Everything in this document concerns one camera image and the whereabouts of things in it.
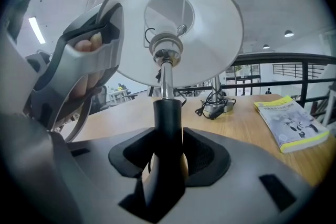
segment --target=white lamp shade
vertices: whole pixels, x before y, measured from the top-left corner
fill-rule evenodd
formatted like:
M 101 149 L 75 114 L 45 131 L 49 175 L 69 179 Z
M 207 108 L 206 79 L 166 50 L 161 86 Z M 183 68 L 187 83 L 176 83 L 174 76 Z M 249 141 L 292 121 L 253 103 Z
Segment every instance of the white lamp shade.
M 122 5 L 124 41 L 118 71 L 139 83 L 159 86 L 155 76 L 160 67 L 144 47 L 147 27 L 156 30 L 155 25 L 145 25 L 145 10 L 150 1 L 105 0 L 97 21 L 115 4 Z M 195 85 L 225 71 L 237 57 L 244 36 L 241 13 L 233 0 L 187 1 L 194 17 L 192 26 L 180 37 L 183 52 L 181 62 L 173 68 L 174 87 Z M 148 31 L 149 41 L 152 37 L 153 33 Z

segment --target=desk lamp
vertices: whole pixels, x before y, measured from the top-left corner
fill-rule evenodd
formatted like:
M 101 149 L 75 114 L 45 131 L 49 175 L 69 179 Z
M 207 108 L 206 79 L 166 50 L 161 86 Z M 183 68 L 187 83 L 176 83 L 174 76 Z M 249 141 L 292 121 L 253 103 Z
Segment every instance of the desk lamp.
M 98 32 L 101 48 L 73 49 Z M 35 69 L 32 119 L 1 115 L 8 172 L 39 212 L 59 223 L 261 223 L 288 217 L 310 190 L 303 178 L 258 146 L 182 130 L 181 102 L 173 98 L 173 87 L 198 84 L 229 67 L 243 33 L 233 0 L 105 0 L 65 30 L 48 65 L 40 53 L 26 59 Z M 12 45 L 6 33 L 2 40 Z M 17 61 L 13 52 L 8 57 L 8 65 L 10 58 Z M 161 85 L 155 126 L 71 142 L 92 95 L 117 69 L 140 83 Z M 99 71 L 104 74 L 94 89 L 66 101 L 84 74 Z M 52 131 L 81 105 L 66 140 Z

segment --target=power cord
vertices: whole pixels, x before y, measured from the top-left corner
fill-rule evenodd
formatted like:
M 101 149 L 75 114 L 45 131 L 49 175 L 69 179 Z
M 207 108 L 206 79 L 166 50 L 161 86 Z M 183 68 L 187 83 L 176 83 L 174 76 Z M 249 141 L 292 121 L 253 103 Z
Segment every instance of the power cord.
M 207 119 L 214 120 L 217 117 L 219 117 L 221 114 L 224 113 L 224 107 L 227 105 L 228 100 L 227 100 L 227 98 L 225 98 L 225 93 L 222 91 L 222 88 L 220 88 L 218 91 L 216 91 L 216 89 L 214 87 L 212 87 L 212 88 L 213 88 L 214 92 L 211 92 L 208 95 L 208 97 L 206 98 L 206 100 L 202 104 L 202 106 L 199 109 L 195 110 L 195 113 L 198 116 L 202 116 L 203 115 Z M 214 95 L 218 96 L 218 102 L 212 102 L 212 97 Z M 212 113 L 210 113 L 209 116 L 206 116 L 204 114 L 204 109 L 209 104 L 212 104 L 212 105 L 220 104 L 220 106 L 217 107 Z
M 175 88 L 175 91 L 176 91 L 181 97 L 183 97 L 184 101 L 183 101 L 182 106 L 181 106 L 181 107 L 183 107 L 184 104 L 187 102 L 187 97 L 185 97 L 185 95 L 184 95 L 183 93 L 181 93 L 181 92 L 178 90 L 178 88 Z
M 157 75 L 155 76 L 155 78 L 158 80 L 158 83 L 160 83 L 161 80 L 161 68 L 159 69 Z

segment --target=black cable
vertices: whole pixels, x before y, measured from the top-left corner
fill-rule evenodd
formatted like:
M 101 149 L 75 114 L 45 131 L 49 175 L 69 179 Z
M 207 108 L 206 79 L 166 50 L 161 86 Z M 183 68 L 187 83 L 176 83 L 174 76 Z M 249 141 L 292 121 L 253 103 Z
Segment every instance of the black cable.
M 158 83 L 160 83 L 161 80 L 161 68 L 159 69 L 157 75 L 155 76 L 155 78 L 158 80 Z
M 146 41 L 147 41 L 148 43 L 150 43 L 150 42 L 148 41 L 148 39 L 147 39 L 147 36 L 146 36 L 148 30 L 155 30 L 155 28 L 150 27 L 150 28 L 148 28 L 148 29 L 145 31 L 145 39 L 146 39 Z
M 212 105 L 215 105 L 215 104 L 221 104 L 222 106 L 221 106 L 221 109 L 223 109 L 224 110 L 224 107 L 227 105 L 227 102 L 228 102 L 228 100 L 227 100 L 227 98 L 225 98 L 225 94 L 223 94 L 223 92 L 222 92 L 222 88 L 220 87 L 220 89 L 219 90 L 217 90 L 216 91 L 216 89 L 212 86 L 212 89 L 214 90 L 213 92 L 211 92 L 211 93 L 209 93 L 209 95 L 208 95 L 208 97 L 206 98 L 206 100 L 204 101 L 204 103 L 202 104 L 202 106 L 199 108 L 199 109 L 196 109 L 196 111 L 195 111 L 195 113 L 198 115 L 198 116 L 201 116 L 201 115 L 203 115 L 204 117 L 206 117 L 207 119 L 214 119 L 214 118 L 212 118 L 212 117 L 210 117 L 210 116 L 206 116 L 205 114 L 204 114 L 204 109 L 205 109 L 205 106 L 206 105 L 209 105 L 209 104 L 212 104 Z M 214 95 L 217 95 L 218 96 L 218 102 L 212 102 L 211 100 L 212 100 L 212 97 L 214 96 Z
M 148 96 L 152 97 L 153 96 L 153 91 L 154 91 L 154 87 L 150 86 Z
M 181 106 L 181 107 L 183 107 L 184 104 L 187 102 L 187 98 L 185 97 L 184 94 L 182 94 L 182 93 L 178 90 L 178 88 L 175 88 L 175 91 L 176 91 L 181 97 L 183 97 L 184 101 L 183 101 L 182 106 Z

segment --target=finger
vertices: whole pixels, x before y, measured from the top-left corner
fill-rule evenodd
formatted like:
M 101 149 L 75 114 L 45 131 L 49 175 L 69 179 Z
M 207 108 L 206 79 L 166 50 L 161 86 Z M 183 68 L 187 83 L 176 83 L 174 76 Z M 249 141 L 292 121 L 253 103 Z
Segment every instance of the finger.
M 99 32 L 99 33 L 93 35 L 91 37 L 90 41 L 92 43 L 91 51 L 95 51 L 95 50 L 99 49 L 102 45 L 101 33 Z M 87 89 L 93 88 L 97 84 L 99 79 L 100 79 L 100 72 L 90 74 L 88 76 Z
M 91 51 L 92 43 L 88 40 L 82 40 L 75 45 L 77 51 Z M 70 98 L 79 98 L 85 95 L 88 84 L 88 75 L 83 76 L 70 92 Z

